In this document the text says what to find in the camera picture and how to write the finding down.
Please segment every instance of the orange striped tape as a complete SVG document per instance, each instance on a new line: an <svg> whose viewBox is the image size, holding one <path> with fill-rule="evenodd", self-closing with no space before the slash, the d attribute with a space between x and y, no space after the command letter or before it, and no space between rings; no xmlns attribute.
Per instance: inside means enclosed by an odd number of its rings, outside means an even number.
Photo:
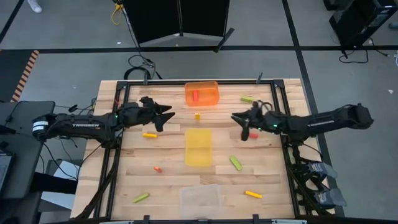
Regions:
<svg viewBox="0 0 398 224"><path fill-rule="evenodd" d="M38 50L34 50L30 57L29 57L29 61L27 62L27 65L24 69L24 72L22 72L22 76L21 79L19 80L18 86L15 89L15 92L11 98L11 102L18 102L19 98L21 97L22 91L25 88L26 82L29 78L30 72L33 69L33 66L35 65L37 56L39 56L39 51Z"/></svg>

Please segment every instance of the red object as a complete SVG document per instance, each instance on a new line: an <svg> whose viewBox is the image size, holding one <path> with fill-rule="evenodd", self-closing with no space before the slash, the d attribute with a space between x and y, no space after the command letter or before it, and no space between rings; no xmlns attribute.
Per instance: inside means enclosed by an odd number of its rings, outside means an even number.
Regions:
<svg viewBox="0 0 398 224"><path fill-rule="evenodd" d="M199 100L199 92L198 90L193 91L193 101L197 102Z"/></svg>
<svg viewBox="0 0 398 224"><path fill-rule="evenodd" d="M257 139L257 138L259 138L259 135L258 134L254 134L254 133L249 133L249 138Z"/></svg>
<svg viewBox="0 0 398 224"><path fill-rule="evenodd" d="M159 167L154 167L154 170L156 170L156 172L161 173L162 169L160 169Z"/></svg>

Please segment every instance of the yellow translucent container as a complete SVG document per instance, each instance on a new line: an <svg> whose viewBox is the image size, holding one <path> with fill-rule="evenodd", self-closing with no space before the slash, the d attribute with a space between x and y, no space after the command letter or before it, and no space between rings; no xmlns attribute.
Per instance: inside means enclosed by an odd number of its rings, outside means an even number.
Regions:
<svg viewBox="0 0 398 224"><path fill-rule="evenodd" d="M188 129L185 132L185 164L211 166L213 162L210 129Z"/></svg>

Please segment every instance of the yellow block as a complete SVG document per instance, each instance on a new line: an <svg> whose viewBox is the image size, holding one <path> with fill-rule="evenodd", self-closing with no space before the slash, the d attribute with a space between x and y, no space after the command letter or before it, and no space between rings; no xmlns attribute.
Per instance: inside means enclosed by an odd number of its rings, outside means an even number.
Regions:
<svg viewBox="0 0 398 224"><path fill-rule="evenodd" d="M149 133L144 133L142 134L145 138L157 138L157 134L149 134Z"/></svg>
<svg viewBox="0 0 398 224"><path fill-rule="evenodd" d="M250 195L250 196L253 196L253 197L256 197L256 198L262 198L262 195L259 195L259 194L256 194L256 193L254 193L254 192L250 192L250 191L246 191L245 192L247 195Z"/></svg>

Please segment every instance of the yellow cable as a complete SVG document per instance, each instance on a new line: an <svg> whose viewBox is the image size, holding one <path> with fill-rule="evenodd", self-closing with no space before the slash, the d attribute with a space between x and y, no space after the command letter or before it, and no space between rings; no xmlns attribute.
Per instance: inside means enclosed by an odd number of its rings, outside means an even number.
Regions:
<svg viewBox="0 0 398 224"><path fill-rule="evenodd" d="M115 15L115 13L118 12L118 11L119 11L119 15L120 15L119 16L119 22L115 22L113 17ZM118 26L120 24L120 20L122 19L122 13L123 13L123 5L115 4L115 9L114 9L114 11L112 13L112 16L111 16L111 20L112 20L112 23L114 25Z"/></svg>

